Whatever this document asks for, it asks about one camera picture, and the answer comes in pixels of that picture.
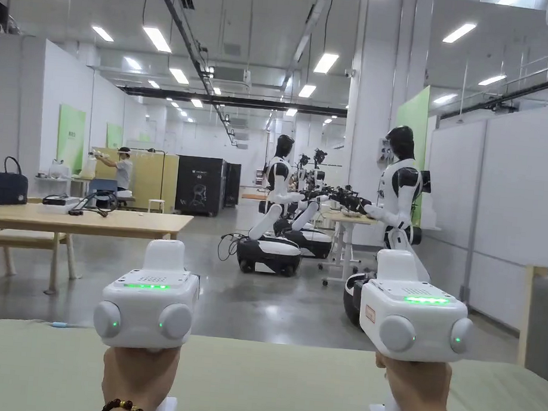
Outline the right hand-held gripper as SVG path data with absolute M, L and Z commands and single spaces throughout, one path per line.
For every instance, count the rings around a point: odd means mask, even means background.
M 381 355 L 451 366 L 466 353 L 472 321 L 463 302 L 421 280 L 416 263 L 406 250 L 379 251 L 377 275 L 361 288 L 359 323 Z M 390 387 L 369 410 L 401 411 Z

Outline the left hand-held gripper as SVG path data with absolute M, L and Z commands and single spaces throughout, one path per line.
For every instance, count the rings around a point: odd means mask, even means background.
M 151 241 L 142 266 L 110 283 L 94 311 L 94 328 L 106 349 L 159 352 L 187 342 L 199 298 L 199 278 L 184 266 L 184 244 Z M 175 411 L 177 400 L 164 399 L 155 411 Z M 131 401 L 105 402 L 101 411 L 144 411 Z

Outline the person's right hand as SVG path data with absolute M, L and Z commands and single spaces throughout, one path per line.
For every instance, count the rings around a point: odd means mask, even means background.
M 452 368 L 447 363 L 415 363 L 375 354 L 375 365 L 385 369 L 394 400 L 401 411 L 447 411 Z

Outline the person's left hand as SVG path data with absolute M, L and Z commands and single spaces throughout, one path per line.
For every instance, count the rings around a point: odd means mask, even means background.
M 159 352 L 108 348 L 101 383 L 104 401 L 131 401 L 139 409 L 155 411 L 170 393 L 179 356 L 180 347 Z

